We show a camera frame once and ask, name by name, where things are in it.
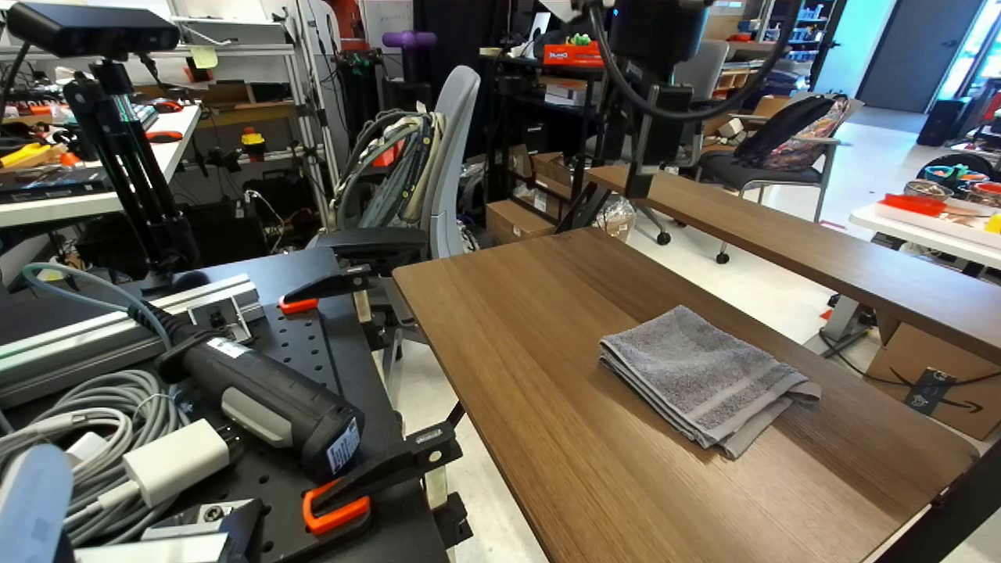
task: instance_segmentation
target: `white table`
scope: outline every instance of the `white table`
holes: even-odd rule
[[[153,156],[169,180],[177,172],[177,161],[195,133],[201,107],[185,107],[182,111],[158,111],[149,132],[182,132],[175,144],[153,144]],[[34,222],[64,222],[80,215],[122,213],[120,193],[84,193],[84,198],[55,198],[55,199],[24,199],[24,203],[0,203],[0,227],[34,226]]]
[[[970,258],[970,263],[982,263],[982,265],[1001,270],[1001,248],[950,236],[945,230],[932,230],[932,227],[919,227],[914,222],[893,218],[893,215],[878,213],[878,203],[853,210],[851,222],[862,226],[862,227],[874,227],[878,233],[889,233],[889,236],[900,236],[900,241],[918,244],[918,248],[929,248],[929,250],[938,250],[938,254],[950,254],[950,257],[961,257],[961,258]]]

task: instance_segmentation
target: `gray floor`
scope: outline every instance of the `gray floor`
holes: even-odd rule
[[[918,148],[914,132],[889,128],[886,121],[874,125],[867,116],[847,121],[839,138],[847,148],[836,165],[822,226],[869,236],[874,230],[847,222],[851,210],[878,199],[886,191],[900,191],[903,180],[942,149]],[[814,191],[771,187],[767,203],[806,218]],[[712,254],[720,241],[693,227],[672,227],[672,244],[657,248],[650,241],[650,226],[637,222],[629,244],[796,340],[806,344],[822,324],[820,314],[832,294],[830,287],[776,270],[744,250],[731,250],[731,263],[717,265]],[[851,351],[851,360],[867,362],[874,351],[877,340],[862,340]],[[408,344],[402,362],[388,377],[388,389],[410,429],[438,423],[458,400],[441,367],[428,347],[419,344]],[[452,546],[449,557],[470,563],[543,561],[470,420],[460,424],[460,440],[467,458],[448,469],[448,483],[463,493],[476,537]],[[950,561],[1001,561],[998,532],[1001,523],[986,526],[986,532],[962,544]]]

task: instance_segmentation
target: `folded towel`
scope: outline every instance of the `folded towel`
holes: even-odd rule
[[[602,338],[602,355],[670,424],[702,447],[740,458],[791,402],[820,389],[688,307]]]

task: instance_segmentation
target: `connector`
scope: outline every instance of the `connector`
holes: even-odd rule
[[[126,471],[148,508],[177,498],[222,467],[228,467],[228,444],[206,420],[126,454]]]

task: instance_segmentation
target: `black chair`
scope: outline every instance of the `black chair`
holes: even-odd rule
[[[847,116],[840,107],[836,110],[836,103],[836,96],[806,96],[779,110],[763,128],[757,128],[754,138],[740,140],[731,152],[704,152],[699,160],[693,177],[722,185],[739,198],[744,198],[744,191],[757,191],[757,203],[763,203],[763,191],[771,185],[820,187],[814,206],[814,222],[820,222],[839,149],[839,140],[832,133]],[[728,263],[725,244],[720,248],[717,263]]]

